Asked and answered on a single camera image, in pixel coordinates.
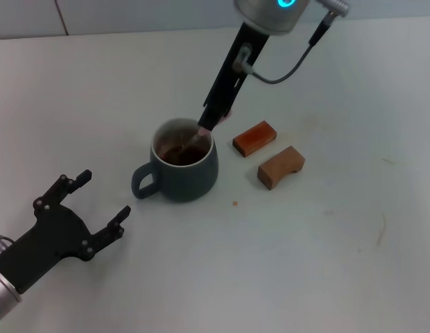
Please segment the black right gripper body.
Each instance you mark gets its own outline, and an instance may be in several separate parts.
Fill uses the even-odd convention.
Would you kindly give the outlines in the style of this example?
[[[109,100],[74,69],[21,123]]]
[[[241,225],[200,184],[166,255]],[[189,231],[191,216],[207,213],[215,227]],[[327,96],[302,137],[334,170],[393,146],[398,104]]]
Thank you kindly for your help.
[[[241,25],[218,76],[205,99],[203,104],[205,109],[218,108],[226,112],[232,107],[234,100],[246,79],[245,73],[237,72],[233,70],[232,67],[240,52],[240,48],[246,44],[251,48],[248,63],[253,65],[267,43],[268,38],[269,35],[265,35],[254,30],[246,23]]]

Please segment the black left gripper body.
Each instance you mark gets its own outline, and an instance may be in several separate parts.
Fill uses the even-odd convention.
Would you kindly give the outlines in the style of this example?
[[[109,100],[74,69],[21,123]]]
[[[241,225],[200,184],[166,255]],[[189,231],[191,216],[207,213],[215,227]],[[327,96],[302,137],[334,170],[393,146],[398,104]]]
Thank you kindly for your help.
[[[19,294],[62,259],[89,261],[97,252],[93,235],[69,208],[56,205],[35,215],[35,225],[0,254],[0,273]]]

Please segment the pink handled metal spoon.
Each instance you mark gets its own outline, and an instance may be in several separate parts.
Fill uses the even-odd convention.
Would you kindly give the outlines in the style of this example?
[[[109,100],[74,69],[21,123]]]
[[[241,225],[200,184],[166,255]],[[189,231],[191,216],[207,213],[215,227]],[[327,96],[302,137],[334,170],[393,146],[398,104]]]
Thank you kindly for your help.
[[[224,122],[228,118],[230,118],[230,116],[231,116],[231,112],[228,111],[226,115],[223,115],[221,117],[221,119],[217,122],[216,126],[219,125],[220,123]],[[175,155],[177,157],[181,156],[191,146],[193,146],[194,144],[198,143],[201,138],[206,137],[206,136],[210,135],[211,133],[212,133],[211,130],[208,130],[208,129],[203,128],[203,127],[199,127],[197,133],[191,139],[189,139],[187,142],[185,142]]]

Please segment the grey ceramic cup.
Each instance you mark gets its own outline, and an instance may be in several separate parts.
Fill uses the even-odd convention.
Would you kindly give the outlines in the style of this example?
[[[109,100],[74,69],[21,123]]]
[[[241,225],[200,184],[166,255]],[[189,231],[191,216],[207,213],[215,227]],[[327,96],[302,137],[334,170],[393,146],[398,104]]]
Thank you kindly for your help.
[[[150,144],[150,162],[132,175],[135,198],[158,192],[175,202],[204,196],[218,177],[218,153],[214,138],[204,135],[187,149],[182,147],[198,134],[197,121],[178,118],[162,124]]]

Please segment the reddish flat wooden block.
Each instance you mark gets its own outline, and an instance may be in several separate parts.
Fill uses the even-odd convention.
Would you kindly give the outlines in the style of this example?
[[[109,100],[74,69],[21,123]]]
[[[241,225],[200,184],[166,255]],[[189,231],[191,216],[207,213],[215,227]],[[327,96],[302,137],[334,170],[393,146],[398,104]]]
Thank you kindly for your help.
[[[275,140],[276,137],[275,129],[266,121],[262,121],[235,137],[232,140],[232,145],[243,157],[248,157]]]

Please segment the light brown arched wooden block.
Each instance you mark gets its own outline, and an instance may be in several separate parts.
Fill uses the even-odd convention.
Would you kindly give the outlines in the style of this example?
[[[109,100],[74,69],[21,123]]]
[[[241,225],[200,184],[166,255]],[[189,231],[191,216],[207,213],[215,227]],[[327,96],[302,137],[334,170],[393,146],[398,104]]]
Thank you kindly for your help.
[[[264,186],[272,190],[281,179],[302,170],[305,158],[293,146],[289,146],[258,168],[257,178]]]

